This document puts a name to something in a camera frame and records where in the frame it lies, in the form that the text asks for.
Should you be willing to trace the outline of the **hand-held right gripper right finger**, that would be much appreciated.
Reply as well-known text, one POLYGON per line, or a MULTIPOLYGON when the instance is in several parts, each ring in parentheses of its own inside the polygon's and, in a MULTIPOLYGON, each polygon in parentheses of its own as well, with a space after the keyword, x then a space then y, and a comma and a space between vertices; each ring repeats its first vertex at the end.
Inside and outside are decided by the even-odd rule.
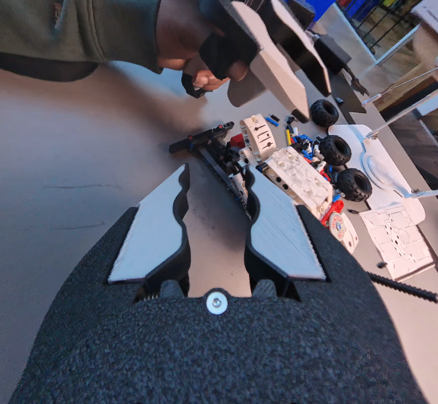
POLYGON ((246 251, 281 278, 325 281, 326 274, 297 207, 255 167, 245 169, 250 227, 246 251))

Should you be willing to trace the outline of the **white book stand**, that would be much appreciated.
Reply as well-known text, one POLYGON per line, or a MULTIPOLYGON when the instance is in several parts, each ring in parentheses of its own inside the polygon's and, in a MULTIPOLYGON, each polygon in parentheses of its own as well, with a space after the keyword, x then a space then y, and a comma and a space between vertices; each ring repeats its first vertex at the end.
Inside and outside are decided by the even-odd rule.
POLYGON ((378 137, 390 124, 436 97, 437 89, 374 130, 363 124, 336 124, 328 128, 329 135, 340 136, 346 140, 352 151, 350 162, 353 166, 361 167, 371 181, 373 193, 368 204, 370 209, 385 210, 390 206, 402 206, 414 225, 419 225, 426 219, 420 199, 437 196, 437 190, 414 191, 378 137))

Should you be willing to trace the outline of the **black rubber toy tyre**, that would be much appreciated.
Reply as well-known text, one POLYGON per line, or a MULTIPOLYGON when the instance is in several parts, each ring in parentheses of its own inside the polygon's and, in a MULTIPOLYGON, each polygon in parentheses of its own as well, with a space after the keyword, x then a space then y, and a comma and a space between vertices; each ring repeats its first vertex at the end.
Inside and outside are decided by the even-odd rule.
POLYGON ((329 128, 339 119, 339 111, 328 100, 316 100, 310 106, 310 115, 312 121, 322 128, 329 128))
POLYGON ((337 188, 352 202, 363 202, 372 195, 373 188, 369 178, 356 168, 347 168, 337 176, 337 188))
POLYGON ((326 163, 332 166, 346 165, 352 157, 349 144, 338 135, 328 135, 322 139, 319 150, 326 163))

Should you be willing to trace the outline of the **person's left hand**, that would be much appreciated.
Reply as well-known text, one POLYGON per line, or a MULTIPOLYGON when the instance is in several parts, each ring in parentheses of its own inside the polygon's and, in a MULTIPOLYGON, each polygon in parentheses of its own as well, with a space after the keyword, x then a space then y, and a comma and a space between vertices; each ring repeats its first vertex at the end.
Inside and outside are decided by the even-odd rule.
POLYGON ((199 57, 199 49, 214 31, 201 14, 197 0, 161 0, 156 21, 158 65, 191 75, 195 90, 213 91, 230 78, 242 80, 248 68, 234 62, 223 80, 216 78, 199 57))

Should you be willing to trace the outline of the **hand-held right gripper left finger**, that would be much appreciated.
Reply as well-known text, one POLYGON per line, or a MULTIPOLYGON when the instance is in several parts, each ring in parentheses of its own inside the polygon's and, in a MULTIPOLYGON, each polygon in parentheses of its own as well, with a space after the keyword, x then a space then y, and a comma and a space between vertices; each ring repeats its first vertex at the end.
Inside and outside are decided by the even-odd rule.
POLYGON ((188 274, 190 244, 183 218, 189 188, 190 168, 183 164, 139 202, 108 283, 162 283, 188 274))

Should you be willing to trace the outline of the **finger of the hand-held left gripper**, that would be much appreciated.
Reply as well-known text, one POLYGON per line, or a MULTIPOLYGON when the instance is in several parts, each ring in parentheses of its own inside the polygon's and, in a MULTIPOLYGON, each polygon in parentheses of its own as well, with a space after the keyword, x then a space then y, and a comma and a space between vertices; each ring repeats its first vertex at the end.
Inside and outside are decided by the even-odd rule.
POLYGON ((259 51, 246 76, 241 81, 230 82, 231 104, 240 107, 270 91, 300 122, 308 122, 310 112, 304 85, 271 40, 260 15, 244 2, 233 2, 232 6, 252 33, 259 51))
POLYGON ((267 30, 274 44, 282 47, 320 93, 330 95, 326 66, 291 10, 282 0, 270 0, 267 11, 267 30))

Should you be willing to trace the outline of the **grey desk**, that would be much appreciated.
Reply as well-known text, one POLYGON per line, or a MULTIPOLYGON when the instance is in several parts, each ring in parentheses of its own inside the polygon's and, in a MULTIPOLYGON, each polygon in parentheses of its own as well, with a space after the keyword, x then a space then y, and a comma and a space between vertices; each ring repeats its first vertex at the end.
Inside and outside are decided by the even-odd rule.
POLYGON ((222 122, 288 111, 264 94, 234 108, 223 86, 200 100, 180 73, 116 62, 73 83, 1 71, 1 403, 26 366, 39 326, 82 257, 118 218, 190 165, 190 296, 250 295, 248 217, 197 156, 169 144, 222 122))

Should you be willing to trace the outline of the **black power adapter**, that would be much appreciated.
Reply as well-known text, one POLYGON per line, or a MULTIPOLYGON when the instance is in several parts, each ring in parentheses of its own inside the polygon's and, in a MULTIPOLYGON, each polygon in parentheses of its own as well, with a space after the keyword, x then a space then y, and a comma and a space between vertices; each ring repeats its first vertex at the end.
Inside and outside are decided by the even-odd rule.
POLYGON ((319 35, 314 46, 326 68, 333 74, 346 69, 352 59, 330 35, 319 35))

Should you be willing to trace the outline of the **pile of small brick parts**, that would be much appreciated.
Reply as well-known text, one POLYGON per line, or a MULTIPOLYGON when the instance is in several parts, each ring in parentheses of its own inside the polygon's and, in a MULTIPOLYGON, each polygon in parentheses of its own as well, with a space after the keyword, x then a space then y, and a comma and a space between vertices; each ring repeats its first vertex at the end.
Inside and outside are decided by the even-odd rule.
POLYGON ((316 136, 312 139, 301 133, 298 127, 293 126, 295 121, 295 117, 289 116, 285 122, 287 146, 295 149, 311 167, 334 185, 337 178, 337 173, 334 171, 335 166, 327 164, 319 150, 319 143, 323 138, 316 136))

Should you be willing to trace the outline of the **white toy truck model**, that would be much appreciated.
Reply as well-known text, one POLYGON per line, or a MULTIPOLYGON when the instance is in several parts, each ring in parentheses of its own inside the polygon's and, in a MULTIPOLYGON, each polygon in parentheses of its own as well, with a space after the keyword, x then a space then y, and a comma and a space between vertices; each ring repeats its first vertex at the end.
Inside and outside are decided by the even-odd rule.
POLYGON ((304 205, 321 224, 353 254, 359 239, 345 214, 343 193, 321 176, 292 147, 278 148, 272 129, 278 121, 261 114, 239 122, 240 133, 223 139, 234 128, 233 122, 220 124, 169 146, 169 153, 183 150, 198 152, 215 171, 226 188, 247 208, 248 191, 245 169, 255 167, 284 191, 294 203, 304 205))

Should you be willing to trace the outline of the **person's left forearm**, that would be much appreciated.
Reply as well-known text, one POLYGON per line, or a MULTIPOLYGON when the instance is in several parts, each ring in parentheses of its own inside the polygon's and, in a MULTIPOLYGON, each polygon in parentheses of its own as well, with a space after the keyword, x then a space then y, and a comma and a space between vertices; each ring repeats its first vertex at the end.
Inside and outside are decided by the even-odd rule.
POLYGON ((160 74, 161 0, 0 0, 1 69, 55 82, 128 62, 160 74))

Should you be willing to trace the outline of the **white sticker sheet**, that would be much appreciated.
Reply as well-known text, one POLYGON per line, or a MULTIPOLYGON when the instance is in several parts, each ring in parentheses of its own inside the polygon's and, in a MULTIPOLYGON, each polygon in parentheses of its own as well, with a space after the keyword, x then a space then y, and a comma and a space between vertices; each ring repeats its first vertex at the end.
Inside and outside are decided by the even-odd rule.
POLYGON ((392 280, 404 281, 435 267, 423 235, 403 205, 363 211, 360 217, 392 280))

